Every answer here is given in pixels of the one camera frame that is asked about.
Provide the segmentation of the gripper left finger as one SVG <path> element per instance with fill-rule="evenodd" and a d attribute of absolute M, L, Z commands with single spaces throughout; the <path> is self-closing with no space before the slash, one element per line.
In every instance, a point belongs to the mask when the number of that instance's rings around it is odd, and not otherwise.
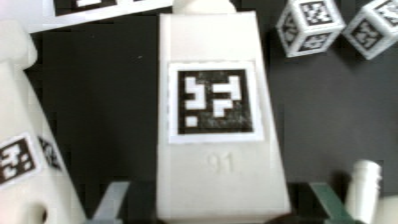
<path fill-rule="evenodd" d="M 124 224 L 122 219 L 117 217 L 117 215 L 128 187 L 128 182 L 110 183 L 92 218 L 85 221 L 85 224 Z"/>

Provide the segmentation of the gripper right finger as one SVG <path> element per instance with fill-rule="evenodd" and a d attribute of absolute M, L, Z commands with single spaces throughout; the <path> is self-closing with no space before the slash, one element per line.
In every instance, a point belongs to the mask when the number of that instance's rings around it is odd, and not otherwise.
<path fill-rule="evenodd" d="M 341 199 L 328 184 L 311 183 L 309 188 L 325 214 L 319 224 L 360 224 L 348 214 Z"/>

